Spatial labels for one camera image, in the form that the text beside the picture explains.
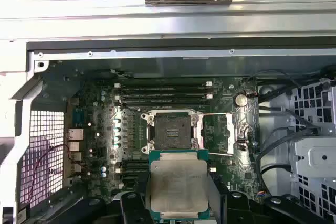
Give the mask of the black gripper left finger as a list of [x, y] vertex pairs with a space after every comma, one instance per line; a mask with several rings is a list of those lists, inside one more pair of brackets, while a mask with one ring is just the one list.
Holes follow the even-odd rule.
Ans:
[[145, 194], [150, 175], [138, 175], [134, 191], [122, 193], [106, 203], [101, 198], [85, 198], [60, 214], [60, 223], [150, 223]]

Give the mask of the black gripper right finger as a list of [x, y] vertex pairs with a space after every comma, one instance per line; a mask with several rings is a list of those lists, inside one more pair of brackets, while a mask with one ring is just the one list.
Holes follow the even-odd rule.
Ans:
[[259, 204], [230, 191], [217, 172], [209, 173], [209, 206], [217, 223], [333, 223], [286, 197], [267, 197]]

